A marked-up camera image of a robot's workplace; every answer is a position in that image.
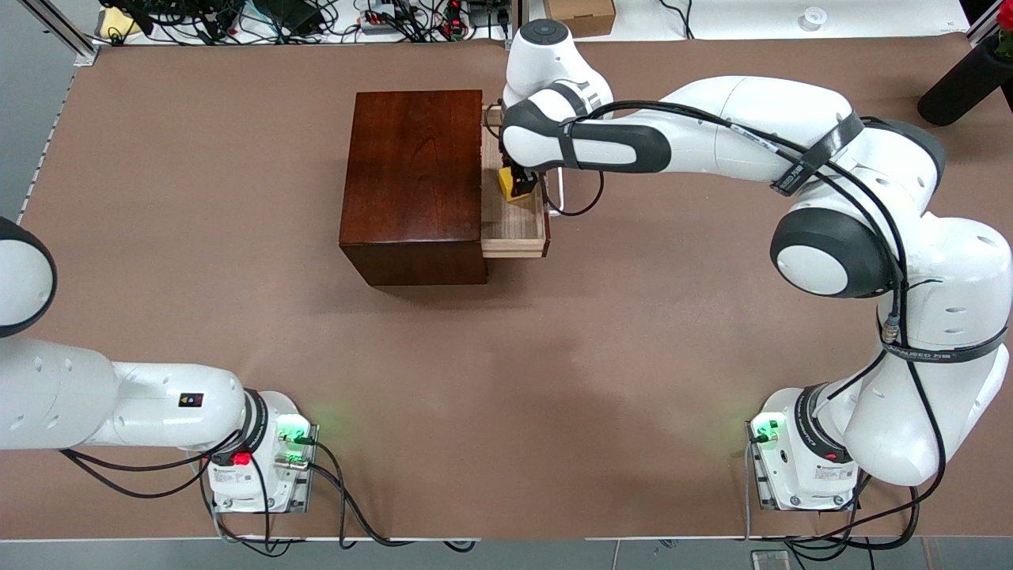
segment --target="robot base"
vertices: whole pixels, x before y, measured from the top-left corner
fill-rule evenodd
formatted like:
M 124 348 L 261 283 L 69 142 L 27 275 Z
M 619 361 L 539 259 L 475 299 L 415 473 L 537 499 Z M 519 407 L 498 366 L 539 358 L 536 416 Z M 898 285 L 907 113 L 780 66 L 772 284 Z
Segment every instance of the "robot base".
M 261 392 L 267 408 L 264 437 L 246 465 L 208 470 L 218 512 L 263 512 L 266 489 L 269 512 L 305 512 L 312 472 L 306 466 L 316 447 L 295 444 L 286 437 L 316 437 L 316 427 L 299 415 L 296 405 L 277 392 Z
M 837 464 L 816 456 L 802 442 L 795 425 L 801 389 L 774 393 L 750 422 L 751 446 L 760 504 L 778 510 L 841 510 L 850 503 L 858 480 L 854 462 Z

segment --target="dark brown wooden box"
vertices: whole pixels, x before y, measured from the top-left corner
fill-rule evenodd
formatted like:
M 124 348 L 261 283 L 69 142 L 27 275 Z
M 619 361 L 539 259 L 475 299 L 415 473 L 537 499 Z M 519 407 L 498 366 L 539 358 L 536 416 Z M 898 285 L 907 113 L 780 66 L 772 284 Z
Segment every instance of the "dark brown wooden box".
M 486 281 L 482 92 L 361 92 L 338 243 L 367 282 Z

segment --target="white robotic arm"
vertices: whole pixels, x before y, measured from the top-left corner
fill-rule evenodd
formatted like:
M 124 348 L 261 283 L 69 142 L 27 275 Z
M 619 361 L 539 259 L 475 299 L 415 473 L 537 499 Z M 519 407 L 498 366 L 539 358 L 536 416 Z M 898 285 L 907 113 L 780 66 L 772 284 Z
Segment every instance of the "white robotic arm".
M 293 440 L 310 434 L 291 400 L 244 390 L 220 369 L 110 362 L 91 350 L 13 337 L 46 313 L 56 282 L 45 245 L 0 217 L 0 451 L 214 450 L 209 471 L 219 505 L 289 510 L 306 468 L 305 446 Z
M 859 119 L 838 93 L 764 77 L 696 81 L 660 99 L 668 105 L 609 104 L 611 89 L 551 20 L 521 28 L 503 99 L 502 149 L 515 164 L 775 182 L 795 198 L 771 244 L 781 274 L 815 296 L 882 296 L 882 354 L 860 382 L 779 391 L 752 422 L 758 467 L 778 508 L 840 507 L 856 465 L 905 486 L 936 472 L 937 437 L 909 361 L 947 459 L 998 392 L 1009 361 L 1002 342 L 1013 300 L 1010 248 L 982 223 L 926 212 L 945 154 L 924 131 Z M 619 118 L 603 112 L 614 107 L 642 109 Z M 800 173 L 798 153 L 757 133 L 825 155 Z

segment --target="black label sticker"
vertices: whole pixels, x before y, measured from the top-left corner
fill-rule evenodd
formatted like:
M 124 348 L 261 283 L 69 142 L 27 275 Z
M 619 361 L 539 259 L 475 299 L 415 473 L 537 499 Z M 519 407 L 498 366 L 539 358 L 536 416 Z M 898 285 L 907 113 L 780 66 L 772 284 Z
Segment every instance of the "black label sticker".
M 180 394 L 179 395 L 179 407 L 180 408 L 200 408 L 204 404 L 203 394 Z

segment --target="cardboard box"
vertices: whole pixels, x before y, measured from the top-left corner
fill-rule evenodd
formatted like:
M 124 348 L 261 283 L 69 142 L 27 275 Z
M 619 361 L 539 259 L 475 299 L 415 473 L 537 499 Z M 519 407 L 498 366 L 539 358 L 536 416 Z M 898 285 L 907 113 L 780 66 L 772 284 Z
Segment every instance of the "cardboard box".
M 545 14 L 566 24 L 573 37 L 608 35 L 616 21 L 612 0 L 545 0 Z

